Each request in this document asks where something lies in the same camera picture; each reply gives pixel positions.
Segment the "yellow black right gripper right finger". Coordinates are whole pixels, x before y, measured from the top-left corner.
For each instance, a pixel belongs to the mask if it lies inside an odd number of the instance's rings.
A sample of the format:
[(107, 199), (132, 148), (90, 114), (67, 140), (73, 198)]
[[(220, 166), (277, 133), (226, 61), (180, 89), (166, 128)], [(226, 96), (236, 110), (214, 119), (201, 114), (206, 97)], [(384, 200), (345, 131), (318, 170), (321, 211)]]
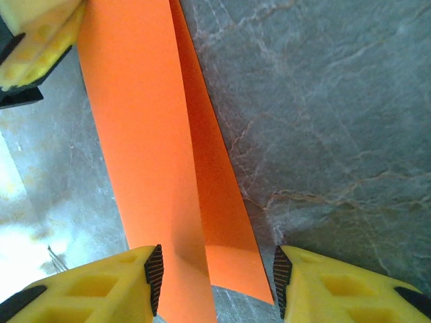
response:
[(284, 322), (429, 322), (414, 286), (293, 246), (277, 246), (273, 281)]

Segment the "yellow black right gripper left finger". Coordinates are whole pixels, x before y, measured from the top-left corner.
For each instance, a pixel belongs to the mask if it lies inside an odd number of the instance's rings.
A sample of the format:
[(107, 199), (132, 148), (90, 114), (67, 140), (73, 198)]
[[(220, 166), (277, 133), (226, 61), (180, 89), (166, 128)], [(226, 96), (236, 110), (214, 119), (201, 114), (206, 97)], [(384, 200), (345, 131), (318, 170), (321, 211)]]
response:
[(1, 303), (2, 322), (153, 322), (161, 245), (143, 246), (31, 283)]

